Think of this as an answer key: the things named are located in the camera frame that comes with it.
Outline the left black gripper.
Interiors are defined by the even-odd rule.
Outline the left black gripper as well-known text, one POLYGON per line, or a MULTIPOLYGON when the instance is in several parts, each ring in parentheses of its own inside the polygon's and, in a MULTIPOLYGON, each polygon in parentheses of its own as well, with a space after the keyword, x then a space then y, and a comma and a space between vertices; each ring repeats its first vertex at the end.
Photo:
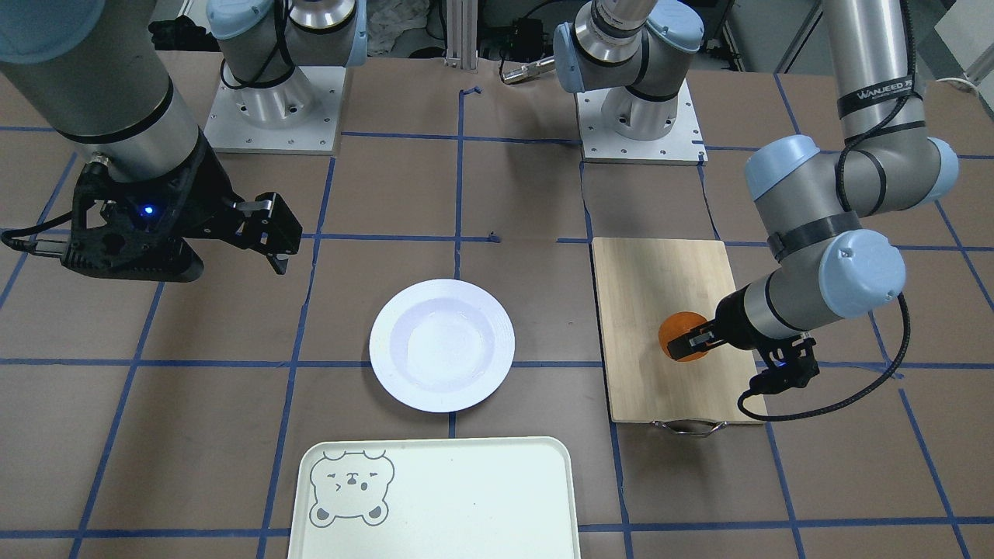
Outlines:
POLYGON ((699 359, 718 347, 718 340, 739 350, 756 350, 770 344, 749 319, 745 291, 735 291, 718 301, 713 325, 699 325, 668 342, 671 359, 699 359))

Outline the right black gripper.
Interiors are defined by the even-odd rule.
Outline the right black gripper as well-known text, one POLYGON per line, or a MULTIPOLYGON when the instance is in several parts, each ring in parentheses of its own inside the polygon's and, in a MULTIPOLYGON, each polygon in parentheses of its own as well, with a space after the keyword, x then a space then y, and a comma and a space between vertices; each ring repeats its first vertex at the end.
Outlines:
POLYGON ((188 238, 213 238, 266 257, 277 275, 287 273, 289 257, 301 245, 303 229, 276 192, 246 201, 231 187, 228 174, 205 137, 188 156, 156 178, 158 207, 155 243, 157 269, 202 269, 188 238))

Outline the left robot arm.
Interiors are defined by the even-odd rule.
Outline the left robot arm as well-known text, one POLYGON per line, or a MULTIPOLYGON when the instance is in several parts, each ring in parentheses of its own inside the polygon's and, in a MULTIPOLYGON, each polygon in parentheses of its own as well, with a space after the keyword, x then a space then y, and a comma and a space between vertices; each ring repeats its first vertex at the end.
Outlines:
MULTIPOLYGON (((905 1, 826 1, 844 146, 828 155, 795 134, 759 149, 745 179, 778 268, 723 298, 710 321, 672 316, 660 342, 674 360, 728 344, 763 352, 897 300, 899 250, 860 219, 947 195, 954 149, 931 137, 905 1)), ((700 18, 678 1, 589 1, 553 39, 566 92, 621 88, 639 109, 676 98, 700 46, 700 18)))

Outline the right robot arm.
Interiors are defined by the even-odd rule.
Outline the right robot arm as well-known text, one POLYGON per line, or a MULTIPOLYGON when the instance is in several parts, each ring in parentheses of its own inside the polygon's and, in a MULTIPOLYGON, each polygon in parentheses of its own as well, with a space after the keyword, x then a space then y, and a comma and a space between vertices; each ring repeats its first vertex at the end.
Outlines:
MULTIPOLYGON (((259 252, 277 275, 303 229, 280 194, 248 201, 154 49, 152 1, 4 1, 2 74, 85 159, 70 211, 2 233, 90 277, 194 282, 192 238, 259 252)), ((306 66, 366 59, 363 1, 210 1, 221 77, 250 123, 309 116, 306 66)))

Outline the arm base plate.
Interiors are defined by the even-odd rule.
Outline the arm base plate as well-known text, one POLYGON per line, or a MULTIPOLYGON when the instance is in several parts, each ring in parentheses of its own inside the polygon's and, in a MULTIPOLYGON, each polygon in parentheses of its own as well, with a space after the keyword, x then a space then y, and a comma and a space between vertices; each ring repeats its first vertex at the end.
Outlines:
POLYGON ((664 102, 628 89, 575 94, 583 161, 607 164, 703 165, 709 160, 688 82, 664 102))
POLYGON ((347 68, 295 68, 285 82, 267 89, 231 89, 222 74, 203 133, 217 153, 334 155, 347 68))

